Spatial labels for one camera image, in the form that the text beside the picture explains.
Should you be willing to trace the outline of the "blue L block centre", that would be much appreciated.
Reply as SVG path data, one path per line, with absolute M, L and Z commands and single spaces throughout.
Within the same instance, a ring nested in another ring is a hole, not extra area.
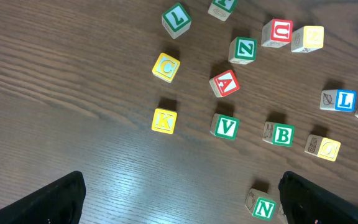
M 319 108 L 321 110 L 354 112 L 357 92 L 354 90 L 323 90 Z

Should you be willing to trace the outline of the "green V block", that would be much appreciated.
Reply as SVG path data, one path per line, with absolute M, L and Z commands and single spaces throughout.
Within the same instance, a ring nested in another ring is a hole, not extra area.
M 215 113 L 209 131 L 219 138 L 235 140 L 239 124 L 237 118 Z

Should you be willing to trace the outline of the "green J block far left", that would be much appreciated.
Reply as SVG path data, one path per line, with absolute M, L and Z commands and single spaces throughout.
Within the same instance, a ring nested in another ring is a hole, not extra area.
M 234 11 L 236 4 L 237 0 L 212 0 L 208 13 L 225 22 Z

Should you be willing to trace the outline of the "yellow S block top row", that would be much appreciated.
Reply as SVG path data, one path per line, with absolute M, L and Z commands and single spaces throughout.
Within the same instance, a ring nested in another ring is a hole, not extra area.
M 304 26 L 292 33 L 291 51 L 294 53 L 309 53 L 323 48 L 323 45 L 323 26 Z

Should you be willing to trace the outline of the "red E block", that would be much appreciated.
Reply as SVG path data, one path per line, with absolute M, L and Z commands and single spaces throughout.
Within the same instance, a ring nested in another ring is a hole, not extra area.
M 280 204 L 279 207 L 278 207 L 277 217 L 283 224 L 288 224 L 288 220 L 287 220 L 287 217 L 286 217 L 286 215 L 285 215 L 285 213 L 283 211 L 282 204 Z

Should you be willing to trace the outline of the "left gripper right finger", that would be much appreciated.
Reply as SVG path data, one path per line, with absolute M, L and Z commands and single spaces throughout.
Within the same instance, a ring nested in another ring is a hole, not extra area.
M 357 206 L 292 171 L 284 172 L 278 189 L 289 224 L 358 224 Z

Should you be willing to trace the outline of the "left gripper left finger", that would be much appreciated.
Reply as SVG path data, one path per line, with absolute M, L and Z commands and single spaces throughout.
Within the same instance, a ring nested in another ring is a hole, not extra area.
M 79 224 L 85 196 L 83 174 L 73 171 L 0 209 L 0 224 Z

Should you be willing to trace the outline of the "red U block top row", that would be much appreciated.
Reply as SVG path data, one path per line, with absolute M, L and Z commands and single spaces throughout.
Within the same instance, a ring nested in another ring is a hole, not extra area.
M 262 28 L 261 46 L 280 48 L 292 40 L 293 21 L 272 19 Z

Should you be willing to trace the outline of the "green Z block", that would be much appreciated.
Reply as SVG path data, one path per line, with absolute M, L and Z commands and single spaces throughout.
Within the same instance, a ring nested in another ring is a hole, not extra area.
M 236 37 L 229 46 L 228 62 L 247 65 L 256 59 L 257 40 Z

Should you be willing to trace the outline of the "green N block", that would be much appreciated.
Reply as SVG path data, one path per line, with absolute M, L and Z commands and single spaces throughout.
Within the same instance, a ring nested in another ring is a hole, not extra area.
M 250 189 L 245 207 L 253 217 L 270 221 L 274 216 L 277 203 L 269 194 L 257 189 Z

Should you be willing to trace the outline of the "red A block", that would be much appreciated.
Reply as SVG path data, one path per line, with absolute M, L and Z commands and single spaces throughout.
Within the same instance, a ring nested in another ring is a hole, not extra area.
M 216 97 L 222 98 L 240 89 L 240 85 L 233 70 L 227 70 L 209 80 L 209 84 Z

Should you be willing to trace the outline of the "yellow C block left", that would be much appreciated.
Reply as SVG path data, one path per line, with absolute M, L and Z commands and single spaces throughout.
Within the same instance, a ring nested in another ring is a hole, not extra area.
M 153 75 L 171 83 L 179 69 L 180 61 L 169 56 L 168 54 L 161 53 L 152 69 Z

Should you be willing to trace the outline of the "yellow O block bottom row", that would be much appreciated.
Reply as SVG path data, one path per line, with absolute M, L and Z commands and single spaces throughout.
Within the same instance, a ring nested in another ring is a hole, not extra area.
M 306 142 L 305 152 L 312 156 L 335 161 L 340 147 L 341 143 L 339 141 L 310 134 Z

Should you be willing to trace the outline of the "green B block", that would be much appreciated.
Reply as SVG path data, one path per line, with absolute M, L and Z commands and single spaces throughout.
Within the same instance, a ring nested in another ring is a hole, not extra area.
M 266 121 L 262 140 L 276 146 L 291 147 L 294 133 L 295 127 L 292 125 Z

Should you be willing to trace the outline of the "green L block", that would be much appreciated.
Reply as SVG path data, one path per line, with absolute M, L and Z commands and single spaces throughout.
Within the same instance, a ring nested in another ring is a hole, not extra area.
M 176 3 L 162 14 L 162 25 L 172 39 L 176 39 L 191 26 L 192 19 L 181 3 Z

